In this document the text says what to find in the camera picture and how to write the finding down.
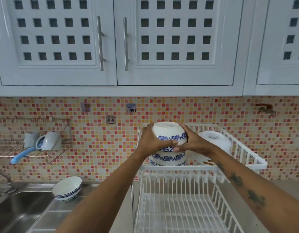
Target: forearm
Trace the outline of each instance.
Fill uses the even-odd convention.
[[[109,232],[142,162],[138,151],[74,208],[57,233]]]
[[[270,232],[299,232],[299,201],[220,148],[209,157]]]

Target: mosaic tile backsplash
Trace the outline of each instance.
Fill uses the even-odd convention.
[[[127,103],[135,103],[136,112],[127,113]],[[257,103],[272,104],[276,117],[260,113]],[[106,124],[107,115],[116,116],[115,125]],[[267,159],[262,176],[299,179],[299,148],[293,144],[299,97],[0,97],[0,118],[14,116],[70,118],[73,147],[50,164],[40,157],[16,165],[0,158],[0,169],[13,180],[104,180],[133,152],[141,123],[151,121],[216,123]]]

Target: mug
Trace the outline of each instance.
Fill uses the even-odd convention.
[[[42,146],[39,148],[37,145],[39,141],[44,137]],[[47,132],[46,135],[39,137],[35,143],[35,148],[38,150],[59,150],[61,149],[61,136],[58,132]]]
[[[29,148],[29,147],[35,147],[35,143],[38,140],[40,136],[39,132],[27,132],[24,135],[24,140],[23,140],[23,147],[24,148]]]

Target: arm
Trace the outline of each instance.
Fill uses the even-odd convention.
[[[299,201],[198,136],[186,125],[180,125],[188,135],[188,143],[175,147],[175,151],[192,150],[212,159],[270,232],[299,232]]]
[[[109,232],[143,161],[161,148],[177,144],[177,141],[158,140],[152,132],[153,125],[143,128],[135,152],[73,209],[56,233]]]

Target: person's left arm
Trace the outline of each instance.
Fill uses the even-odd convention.
[[[163,147],[177,145],[177,141],[158,140],[153,125],[143,128],[134,153],[73,209],[56,233],[109,232],[143,161]]]

